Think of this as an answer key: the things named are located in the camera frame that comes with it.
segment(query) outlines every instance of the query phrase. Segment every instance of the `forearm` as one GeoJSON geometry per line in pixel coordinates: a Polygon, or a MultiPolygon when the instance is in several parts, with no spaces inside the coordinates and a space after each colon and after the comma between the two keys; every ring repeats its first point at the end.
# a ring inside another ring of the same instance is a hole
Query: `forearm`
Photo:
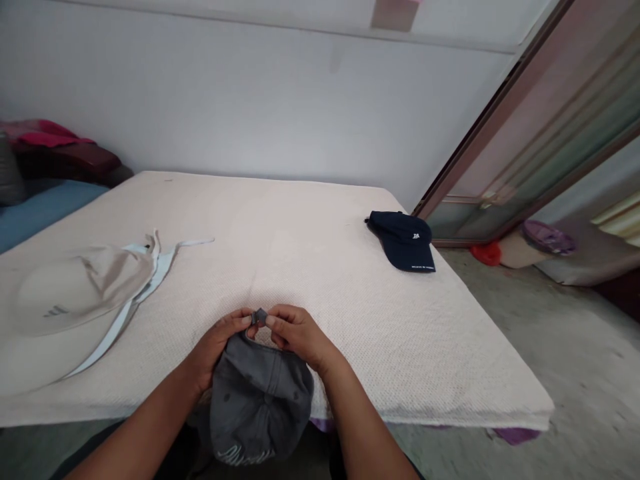
{"type": "Polygon", "coordinates": [[[350,479],[417,479],[349,362],[336,350],[320,376],[327,392],[350,479]]]}
{"type": "Polygon", "coordinates": [[[181,364],[67,478],[153,478],[199,397],[197,385],[181,364]]]}

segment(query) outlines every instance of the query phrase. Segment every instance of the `human hand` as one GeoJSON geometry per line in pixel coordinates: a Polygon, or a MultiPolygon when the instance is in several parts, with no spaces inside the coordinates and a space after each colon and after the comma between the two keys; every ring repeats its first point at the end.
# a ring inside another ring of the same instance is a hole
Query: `human hand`
{"type": "MultiPolygon", "coordinates": [[[[250,308],[241,308],[225,315],[218,320],[200,338],[193,350],[182,361],[179,369],[193,379],[200,394],[211,387],[213,368],[218,362],[220,355],[234,334],[245,330],[251,324],[250,308]]],[[[254,339],[258,331],[258,325],[254,325],[247,330],[247,336],[254,339]]]]}
{"type": "Polygon", "coordinates": [[[282,350],[292,351],[321,376],[340,352],[320,330],[308,311],[293,305],[276,305],[265,323],[271,340],[282,350]]]}

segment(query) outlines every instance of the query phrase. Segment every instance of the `white bedsheet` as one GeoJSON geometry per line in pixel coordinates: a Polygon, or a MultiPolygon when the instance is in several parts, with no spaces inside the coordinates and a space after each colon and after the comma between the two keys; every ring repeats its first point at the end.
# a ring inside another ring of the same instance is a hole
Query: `white bedsheet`
{"type": "MultiPolygon", "coordinates": [[[[0,425],[130,414],[220,316],[302,305],[344,352],[389,422],[546,430],[553,403],[433,249],[437,272],[387,261],[363,220],[402,210],[386,190],[326,183],[143,172],[0,256],[0,302],[19,270],[158,228],[182,249],[158,290],[88,370],[0,399],[0,425]]],[[[312,417],[330,417],[320,380],[312,417]]]]}

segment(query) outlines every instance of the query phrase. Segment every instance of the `wall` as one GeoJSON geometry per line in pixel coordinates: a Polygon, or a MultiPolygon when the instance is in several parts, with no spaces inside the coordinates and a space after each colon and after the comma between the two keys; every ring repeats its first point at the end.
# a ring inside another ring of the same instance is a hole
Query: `wall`
{"type": "Polygon", "coordinates": [[[573,236],[578,251],[536,266],[566,285],[595,285],[640,266],[640,249],[590,220],[640,188],[640,137],[562,193],[533,218],[573,236]]]}
{"type": "Polygon", "coordinates": [[[0,4],[0,117],[134,171],[385,187],[412,210],[513,55],[42,0],[0,4]]]}
{"type": "Polygon", "coordinates": [[[429,0],[411,33],[371,29],[376,0],[61,0],[215,18],[260,25],[392,38],[418,43],[454,43],[472,49],[514,53],[545,10],[558,0],[429,0]]]}

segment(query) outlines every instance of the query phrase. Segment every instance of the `plastic bin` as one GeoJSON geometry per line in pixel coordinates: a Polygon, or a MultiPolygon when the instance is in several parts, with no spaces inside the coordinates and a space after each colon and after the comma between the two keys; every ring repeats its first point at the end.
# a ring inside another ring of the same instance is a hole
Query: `plastic bin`
{"type": "Polygon", "coordinates": [[[498,243],[500,263],[518,269],[558,255],[567,256],[575,251],[575,242],[566,233],[542,222],[527,220],[498,243]]]}

